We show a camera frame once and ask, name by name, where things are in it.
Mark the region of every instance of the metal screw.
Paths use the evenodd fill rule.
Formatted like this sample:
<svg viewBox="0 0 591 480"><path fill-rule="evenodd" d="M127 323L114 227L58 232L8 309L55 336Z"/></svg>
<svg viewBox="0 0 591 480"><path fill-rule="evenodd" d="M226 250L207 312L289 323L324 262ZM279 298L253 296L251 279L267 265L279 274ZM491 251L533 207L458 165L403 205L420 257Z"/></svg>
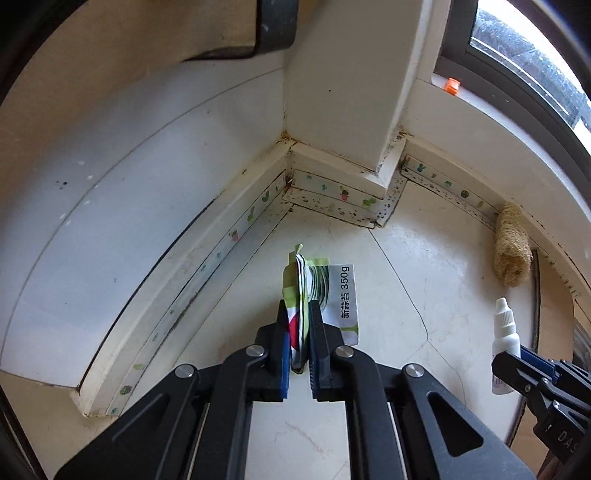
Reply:
<svg viewBox="0 0 591 480"><path fill-rule="evenodd" d="M263 356L265 354L265 349L260 345L254 344L246 347L246 354L254 357Z"/></svg>
<svg viewBox="0 0 591 480"><path fill-rule="evenodd" d="M419 378L425 374L425 369L419 364L408 364L404 370L409 377Z"/></svg>
<svg viewBox="0 0 591 480"><path fill-rule="evenodd" d="M355 351L350 346L341 345L335 349L335 353L342 358L351 358Z"/></svg>
<svg viewBox="0 0 591 480"><path fill-rule="evenodd" d="M195 373L195 369L189 364L179 365L174 369L174 374L179 378L189 378Z"/></svg>

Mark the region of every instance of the windowsill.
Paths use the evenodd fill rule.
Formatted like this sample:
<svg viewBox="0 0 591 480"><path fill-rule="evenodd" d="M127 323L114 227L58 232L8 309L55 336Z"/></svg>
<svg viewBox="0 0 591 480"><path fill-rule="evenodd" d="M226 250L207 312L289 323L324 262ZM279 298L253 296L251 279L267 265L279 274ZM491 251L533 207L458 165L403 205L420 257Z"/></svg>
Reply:
<svg viewBox="0 0 591 480"><path fill-rule="evenodd" d="M447 79L440 75L434 73L431 76L431 84L441 89L445 87L446 82ZM566 175L563 169L558 165L558 163L548 154L548 152L546 152L546 150L543 149L542 146L538 144L538 142L536 142L525 130L523 130L513 120L508 118L502 112L498 111L495 107L493 107L490 103L487 103L485 100L483 100L476 94L472 93L471 91L460 86L460 90L458 91L456 97L461 98L465 102L472 105L474 108L480 110L482 113L495 120L513 136L518 138L524 145L526 145L554 173L554 175L556 175L560 183L562 183L562 185L569 191L569 193L573 196L575 202L585 213L589 223L591 223L591 209L589 209L589 206L587 205L585 198L579 192L572 180L570 180L570 178ZM587 251L586 256L588 260L591 260L591 251Z"/></svg>

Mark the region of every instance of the white tiled floor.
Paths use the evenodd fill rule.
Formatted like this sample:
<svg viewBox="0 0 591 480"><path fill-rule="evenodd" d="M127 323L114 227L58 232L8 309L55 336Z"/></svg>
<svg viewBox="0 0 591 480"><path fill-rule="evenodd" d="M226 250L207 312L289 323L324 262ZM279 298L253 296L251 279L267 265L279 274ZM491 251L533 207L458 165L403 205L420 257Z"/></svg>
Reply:
<svg viewBox="0 0 591 480"><path fill-rule="evenodd" d="M359 349L394 367L423 364L504 439L519 396L491 393L492 316L495 300L507 296L522 343L529 345L532 282L501 286L492 271L493 242L490 229L413 183L383 229L293 206L177 363L206 367L252 343L257 328L274 321L288 253L302 243L306 256L354 263ZM15 409L50 476L110 422L77 416L64 391L1 380L11 399L36 398ZM315 402L307 372L292 374L283 404L255 405L246 478L349 478L344 406Z"/></svg>

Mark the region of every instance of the floor crack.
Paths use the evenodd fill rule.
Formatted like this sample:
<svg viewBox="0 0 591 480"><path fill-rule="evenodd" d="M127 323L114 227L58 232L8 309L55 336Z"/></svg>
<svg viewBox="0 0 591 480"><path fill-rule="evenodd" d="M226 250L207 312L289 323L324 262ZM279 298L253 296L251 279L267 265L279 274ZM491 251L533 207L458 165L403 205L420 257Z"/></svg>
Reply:
<svg viewBox="0 0 591 480"><path fill-rule="evenodd" d="M404 289L404 293L407 295L408 299L410 300L410 303L413 304L414 309L417 311L418 313L418 317L421 319L421 323L423 324L423 328L425 329L425 337L427 339L427 342L431 343L429 341L429 331L427 330L427 325L425 325L425 320L423 320L423 315L421 315L421 312L418 311L417 306L414 304L412 298L410 297L408 290L406 289L406 287L404 286L404 283L402 283L402 278L400 278L400 275L398 275L398 272L396 271L396 269L394 268L394 265L392 265L392 262L390 261L390 259L388 258L388 256L386 255L386 252L384 251L384 249L382 248L382 245L379 244L378 239L376 239L376 237L374 236L374 233L369 230L369 233L371 234L371 236L373 237L376 245L378 246L378 248L382 251L382 253L384 254L384 258L388 261L388 263L390 264L390 267L392 268L394 274L396 275L396 277L398 278L398 281L400 282L400 284L402 285L402 288Z"/></svg>
<svg viewBox="0 0 591 480"><path fill-rule="evenodd" d="M418 317L421 319L421 322L423 324L423 328L425 328L425 337L427 338L427 342L429 343L429 345L431 345L433 347L433 350L435 350L437 352L437 354L441 357L441 359L447 364L447 366L449 368L451 368L457 375L458 379L460 380L460 386L462 388L462 397L464 398L464 405L466 405L466 391L464 390L464 382L462 381L462 376L459 374L459 372L453 368L449 362L445 359L445 357L439 352L439 350L437 350L437 348L435 347L435 345L433 345L431 339L429 338L429 331L427 330L427 325L425 324L425 320L423 319L423 315L421 315L421 312L419 312L417 306L414 304L413 299L410 296L410 293L408 293L408 290L406 289L406 287L404 286L404 283L402 283L402 278L400 278L400 275L398 275L398 272L396 271L396 269L394 268L394 265L392 265L392 262L390 261L390 259L388 258L388 256L386 255L386 252L384 251L384 249L382 248L382 246L379 244L378 239L376 239L374 233L369 230L369 233L371 234L371 236L373 237L375 243L377 244L378 248L382 251L382 253L384 254L384 257L386 258L386 260L388 261L388 263L390 264L390 267L392 268L394 274L396 275L396 277L398 278L398 281L400 282L400 284L402 285L402 288L404 289L404 293L407 295L408 299L410 300L410 303L413 305L414 309L417 311Z"/></svg>
<svg viewBox="0 0 591 480"><path fill-rule="evenodd" d="M466 391L464 390L464 382L462 381L462 376L460 375L460 373L453 368L450 363L445 359L445 357L439 352L439 350L437 350L437 348L435 348L435 345L433 345L431 343L430 340L427 340L427 342L429 342L429 345L431 345L433 347L433 350L435 350L437 352L437 354L441 357L441 359L447 364L447 366L449 368L451 368L457 375L458 379L460 380L460 386L462 388L462 397L464 398L463 404L466 405Z"/></svg>

